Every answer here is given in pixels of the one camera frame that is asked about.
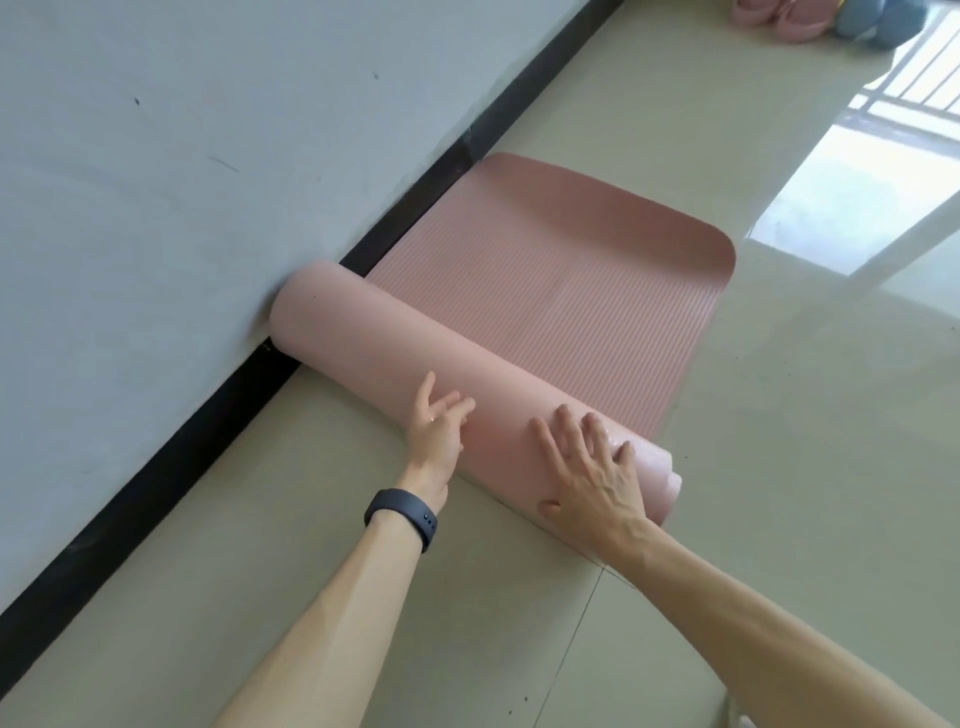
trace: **glossy floor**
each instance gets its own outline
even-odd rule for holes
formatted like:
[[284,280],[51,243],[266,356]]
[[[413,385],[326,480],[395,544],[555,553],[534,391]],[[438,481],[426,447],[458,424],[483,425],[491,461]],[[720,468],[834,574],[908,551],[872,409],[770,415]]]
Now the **glossy floor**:
[[[669,528],[958,721],[956,157],[832,126],[886,57],[780,46],[725,11],[628,4],[500,148],[743,241],[660,437],[684,476]],[[208,725],[401,457],[395,428],[298,372],[0,723]],[[457,483],[365,725],[699,728],[723,700],[638,592]]]

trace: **white wall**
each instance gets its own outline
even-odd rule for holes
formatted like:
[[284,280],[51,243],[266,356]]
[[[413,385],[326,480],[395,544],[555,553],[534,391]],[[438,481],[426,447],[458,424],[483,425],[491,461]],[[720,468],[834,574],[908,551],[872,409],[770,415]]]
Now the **white wall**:
[[14,0],[0,609],[584,0]]

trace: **ribbed mat surface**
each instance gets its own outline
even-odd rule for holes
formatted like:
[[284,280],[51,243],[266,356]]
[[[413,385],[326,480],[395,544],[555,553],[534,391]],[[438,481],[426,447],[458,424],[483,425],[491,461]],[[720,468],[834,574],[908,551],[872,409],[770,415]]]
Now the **ribbed mat surface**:
[[496,154],[368,280],[653,439],[733,263],[730,239],[706,223]]

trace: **black fitness band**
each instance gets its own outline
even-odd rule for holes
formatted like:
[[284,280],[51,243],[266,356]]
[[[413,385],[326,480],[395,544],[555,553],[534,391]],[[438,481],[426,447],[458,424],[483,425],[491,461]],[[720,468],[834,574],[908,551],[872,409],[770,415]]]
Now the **black fitness band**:
[[364,525],[370,525],[373,514],[381,510],[397,511],[417,529],[423,539],[423,550],[420,553],[430,548],[433,534],[437,532],[437,517],[426,503],[414,494],[399,488],[377,491],[373,500],[370,501],[367,512],[363,515]]

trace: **pink slipper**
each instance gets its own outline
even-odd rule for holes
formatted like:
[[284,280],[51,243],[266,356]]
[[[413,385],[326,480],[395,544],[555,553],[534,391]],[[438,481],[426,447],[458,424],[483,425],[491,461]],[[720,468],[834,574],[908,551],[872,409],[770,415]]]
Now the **pink slipper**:
[[791,0],[733,0],[731,17],[737,25],[764,25],[773,20]]
[[780,40],[802,43],[833,24],[840,0],[794,0],[777,18],[774,32]]

